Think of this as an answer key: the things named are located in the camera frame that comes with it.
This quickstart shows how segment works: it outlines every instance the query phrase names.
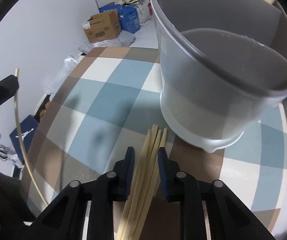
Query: bolt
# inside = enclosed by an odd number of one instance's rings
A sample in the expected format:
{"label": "bolt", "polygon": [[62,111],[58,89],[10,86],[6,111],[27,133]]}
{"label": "bolt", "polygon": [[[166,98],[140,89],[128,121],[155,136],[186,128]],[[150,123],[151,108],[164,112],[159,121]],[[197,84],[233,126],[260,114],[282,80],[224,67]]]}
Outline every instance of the bolt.
{"label": "bolt", "polygon": [[117,174],[116,174],[114,171],[109,171],[109,172],[107,173],[107,177],[108,177],[108,178],[113,178],[113,177],[115,177],[115,176],[117,176]]}
{"label": "bolt", "polygon": [[223,182],[221,180],[215,180],[213,185],[215,187],[222,187],[223,186]]}
{"label": "bolt", "polygon": [[73,180],[69,183],[70,187],[78,187],[80,185],[80,182],[77,180]]}
{"label": "bolt", "polygon": [[187,174],[183,171],[178,171],[176,175],[178,178],[184,178],[186,177]]}

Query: jumpman logo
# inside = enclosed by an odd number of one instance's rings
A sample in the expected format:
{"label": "jumpman logo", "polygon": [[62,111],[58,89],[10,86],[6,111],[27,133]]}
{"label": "jumpman logo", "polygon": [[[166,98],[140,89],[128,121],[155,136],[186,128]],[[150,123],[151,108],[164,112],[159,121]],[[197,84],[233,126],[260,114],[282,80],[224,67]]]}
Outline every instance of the jumpman logo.
{"label": "jumpman logo", "polygon": [[33,128],[31,128],[31,130],[30,131],[26,131],[26,132],[24,132],[21,136],[22,136],[22,140],[24,140],[24,138],[28,135],[28,133],[30,133],[30,132],[32,132],[34,129]]}

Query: checkered tablecloth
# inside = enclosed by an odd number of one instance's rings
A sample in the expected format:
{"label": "checkered tablecloth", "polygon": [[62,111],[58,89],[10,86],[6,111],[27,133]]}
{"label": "checkered tablecloth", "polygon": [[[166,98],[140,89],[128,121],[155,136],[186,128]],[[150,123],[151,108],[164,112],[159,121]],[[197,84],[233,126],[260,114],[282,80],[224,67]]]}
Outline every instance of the checkered tablecloth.
{"label": "checkered tablecloth", "polygon": [[[42,118],[28,153],[50,202],[71,180],[87,182],[113,168],[133,146],[136,159],[153,124],[167,127],[157,49],[95,48],[66,79]],[[223,180],[271,231],[287,182],[287,125],[282,104],[251,124],[234,145],[208,154],[170,130],[166,150],[196,179]],[[21,193],[38,215],[44,205],[26,170]],[[123,204],[114,203],[115,227]],[[141,239],[179,239],[179,205],[159,190]]]}

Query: translucent plastic bucket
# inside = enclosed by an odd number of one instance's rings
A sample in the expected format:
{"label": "translucent plastic bucket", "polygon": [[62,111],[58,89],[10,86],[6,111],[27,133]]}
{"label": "translucent plastic bucket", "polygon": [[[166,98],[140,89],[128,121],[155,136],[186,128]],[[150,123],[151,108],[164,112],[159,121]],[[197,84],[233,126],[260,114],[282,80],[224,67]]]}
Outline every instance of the translucent plastic bucket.
{"label": "translucent plastic bucket", "polygon": [[160,105],[170,128],[207,152],[236,142],[287,97],[287,16],[264,0],[151,0]]}

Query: blue shoebox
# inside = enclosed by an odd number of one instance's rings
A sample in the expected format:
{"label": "blue shoebox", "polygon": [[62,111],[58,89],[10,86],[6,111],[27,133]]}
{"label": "blue shoebox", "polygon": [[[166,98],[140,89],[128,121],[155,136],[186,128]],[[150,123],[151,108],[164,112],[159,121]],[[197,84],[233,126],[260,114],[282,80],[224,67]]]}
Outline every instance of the blue shoebox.
{"label": "blue shoebox", "polygon": [[[29,151],[32,138],[35,135],[38,124],[39,123],[33,118],[32,115],[28,115],[28,117],[25,120],[23,120],[20,124],[23,144],[26,149],[26,152]],[[17,129],[14,129],[12,133],[10,134],[10,139],[12,141],[14,150],[16,151],[16,154],[18,155],[18,158],[24,164],[24,159],[23,159],[21,148],[19,145],[19,139],[17,136],[18,136]]]}
{"label": "blue shoebox", "polygon": [[120,4],[106,5],[99,8],[99,12],[110,10],[118,10],[119,22],[122,30],[130,33],[136,33],[140,30],[139,17],[136,8],[125,6],[120,7]]}

